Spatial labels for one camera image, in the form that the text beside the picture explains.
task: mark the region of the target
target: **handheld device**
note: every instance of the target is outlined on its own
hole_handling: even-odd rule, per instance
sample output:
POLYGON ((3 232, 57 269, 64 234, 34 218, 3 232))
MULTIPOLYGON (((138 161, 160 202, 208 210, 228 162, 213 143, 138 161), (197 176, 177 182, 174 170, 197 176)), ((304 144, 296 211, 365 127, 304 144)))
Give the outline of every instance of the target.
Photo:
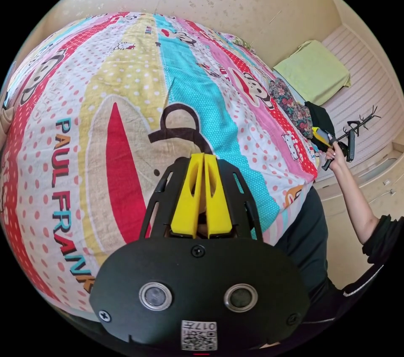
POLYGON ((193 355, 281 341, 310 302, 292 260, 263 242, 240 171, 194 154, 166 170, 139 239, 104 262, 90 304, 115 338, 193 355), (201 223, 207 239, 198 235, 201 223))

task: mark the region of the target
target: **qr code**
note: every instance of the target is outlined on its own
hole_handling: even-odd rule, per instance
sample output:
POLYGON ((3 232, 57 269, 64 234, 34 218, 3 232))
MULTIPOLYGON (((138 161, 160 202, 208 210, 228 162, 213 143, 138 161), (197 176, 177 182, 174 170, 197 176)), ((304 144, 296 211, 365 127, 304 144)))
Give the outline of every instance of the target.
POLYGON ((213 351, 218 349, 216 322, 195 322, 183 320, 181 345, 188 351, 213 351))

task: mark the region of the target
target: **bedspread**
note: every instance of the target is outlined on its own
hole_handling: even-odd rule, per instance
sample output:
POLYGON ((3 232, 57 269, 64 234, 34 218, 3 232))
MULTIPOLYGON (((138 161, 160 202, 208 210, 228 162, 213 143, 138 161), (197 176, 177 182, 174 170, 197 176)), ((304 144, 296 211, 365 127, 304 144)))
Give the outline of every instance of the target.
POLYGON ((317 176, 319 154, 268 95, 246 46, 185 19, 113 13, 76 21, 11 78, 2 227, 52 304, 97 320, 105 259, 137 240, 167 166, 205 152, 236 165, 274 245, 317 176))

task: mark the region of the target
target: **person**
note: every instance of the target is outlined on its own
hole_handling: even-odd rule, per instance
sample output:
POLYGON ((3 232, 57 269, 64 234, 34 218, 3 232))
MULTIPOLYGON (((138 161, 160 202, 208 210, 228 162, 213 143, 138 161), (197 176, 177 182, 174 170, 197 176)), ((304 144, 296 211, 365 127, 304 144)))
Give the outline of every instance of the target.
POLYGON ((311 306, 290 338, 266 345, 276 346, 271 348, 276 349, 275 354, 308 341, 350 309, 387 261, 404 224, 403 216, 392 220, 389 214, 374 215, 337 142, 328 149, 326 159, 332 160, 330 169, 341 188, 353 229, 368 263, 373 266, 357 282, 341 290, 335 287, 327 273, 327 222, 320 197, 312 187, 295 222, 275 245, 299 268, 311 306))

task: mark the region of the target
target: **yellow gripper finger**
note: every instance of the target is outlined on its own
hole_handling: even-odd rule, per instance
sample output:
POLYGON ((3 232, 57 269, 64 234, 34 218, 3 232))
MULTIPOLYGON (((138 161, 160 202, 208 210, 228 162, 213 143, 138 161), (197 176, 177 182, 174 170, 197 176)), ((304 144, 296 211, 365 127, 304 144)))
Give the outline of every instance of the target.
POLYGON ((203 178, 204 154, 193 154, 177 202, 177 208, 171 221, 173 234, 197 236, 199 203, 203 178))
POLYGON ((211 235, 230 234, 233 226, 215 155, 205 155, 206 224, 211 235))

